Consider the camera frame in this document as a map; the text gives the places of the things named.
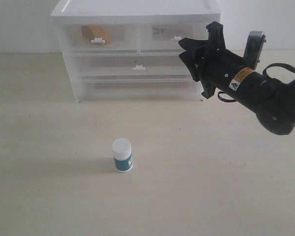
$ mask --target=teal label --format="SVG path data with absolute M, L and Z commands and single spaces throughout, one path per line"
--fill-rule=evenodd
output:
M 125 159 L 124 161 L 119 161 L 119 160 L 115 160 L 115 165 L 116 165 L 116 168 L 120 171 L 127 171 L 129 170 L 131 167 L 132 167 L 132 154 L 130 154 L 130 156 Z

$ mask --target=white bottle cap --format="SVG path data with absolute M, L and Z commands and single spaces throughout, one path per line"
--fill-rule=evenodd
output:
M 116 139 L 113 143 L 114 158 L 124 161 L 131 155 L 131 143 L 127 139 Z

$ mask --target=beige tabletop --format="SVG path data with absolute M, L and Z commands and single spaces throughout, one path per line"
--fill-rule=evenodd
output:
M 295 130 L 216 97 L 78 104 L 61 55 L 0 55 L 0 236 L 51 235 L 295 236 Z

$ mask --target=plastic drawer unit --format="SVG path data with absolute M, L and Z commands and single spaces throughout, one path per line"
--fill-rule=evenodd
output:
M 221 19 L 215 0 L 60 0 L 52 19 L 78 102 L 202 98 L 178 41 L 207 38 L 206 25 Z

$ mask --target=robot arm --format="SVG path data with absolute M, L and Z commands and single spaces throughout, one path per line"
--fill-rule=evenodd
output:
M 257 115 L 268 131 L 277 135 L 290 134 L 295 127 L 295 80 L 285 84 L 269 77 L 266 69 L 280 66 L 295 73 L 295 68 L 275 63 L 261 75 L 255 69 L 266 41 L 263 32 L 250 32 L 244 57 L 240 57 L 226 49 L 223 25 L 213 22 L 206 28 L 208 40 L 184 38 L 179 42 L 185 50 L 179 57 L 193 80 L 202 83 L 202 95 L 209 99 L 218 88 L 220 100 L 241 103 Z M 223 93 L 233 100 L 222 98 L 220 94 Z

